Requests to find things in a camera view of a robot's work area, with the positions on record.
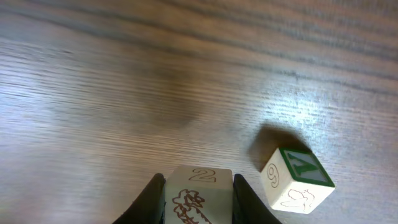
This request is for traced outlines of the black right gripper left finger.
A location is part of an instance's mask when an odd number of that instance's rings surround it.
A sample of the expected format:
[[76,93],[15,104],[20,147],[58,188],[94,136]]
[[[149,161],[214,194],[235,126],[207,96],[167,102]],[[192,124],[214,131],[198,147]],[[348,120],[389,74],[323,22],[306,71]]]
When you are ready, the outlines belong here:
[[113,224],[163,224],[166,180],[161,173],[151,178],[139,196]]

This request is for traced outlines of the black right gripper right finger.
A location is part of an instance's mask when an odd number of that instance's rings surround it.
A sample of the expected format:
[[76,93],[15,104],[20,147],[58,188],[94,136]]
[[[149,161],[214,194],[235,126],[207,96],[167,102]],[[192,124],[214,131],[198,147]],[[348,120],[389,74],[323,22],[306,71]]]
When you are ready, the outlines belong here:
[[233,180],[232,224],[282,224],[241,174]]

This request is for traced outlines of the wooden block blue K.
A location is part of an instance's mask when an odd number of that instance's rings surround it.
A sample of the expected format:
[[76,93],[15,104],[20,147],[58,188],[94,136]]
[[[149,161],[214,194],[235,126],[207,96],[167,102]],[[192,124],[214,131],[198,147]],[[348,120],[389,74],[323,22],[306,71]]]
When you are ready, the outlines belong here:
[[165,183],[165,224],[231,224],[233,176],[229,169],[179,166]]

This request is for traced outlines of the wooden block green N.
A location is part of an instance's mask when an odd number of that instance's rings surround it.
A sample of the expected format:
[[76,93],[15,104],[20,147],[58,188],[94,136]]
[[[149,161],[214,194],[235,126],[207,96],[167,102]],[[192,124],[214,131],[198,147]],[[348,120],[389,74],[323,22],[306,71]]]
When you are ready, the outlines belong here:
[[314,153],[289,147],[277,148],[260,176],[274,210],[309,214],[335,190]]

